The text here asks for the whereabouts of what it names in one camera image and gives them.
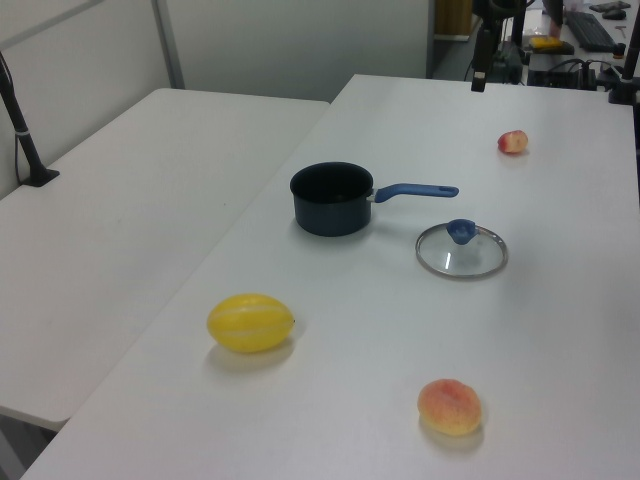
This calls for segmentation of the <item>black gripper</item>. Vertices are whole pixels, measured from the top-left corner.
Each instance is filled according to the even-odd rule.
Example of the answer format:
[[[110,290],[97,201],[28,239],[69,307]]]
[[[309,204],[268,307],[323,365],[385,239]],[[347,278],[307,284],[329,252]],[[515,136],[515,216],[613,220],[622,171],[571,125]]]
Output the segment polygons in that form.
[[[472,69],[473,80],[471,90],[484,92],[486,86],[486,74],[492,65],[494,54],[495,31],[489,27],[482,27],[476,36]]]

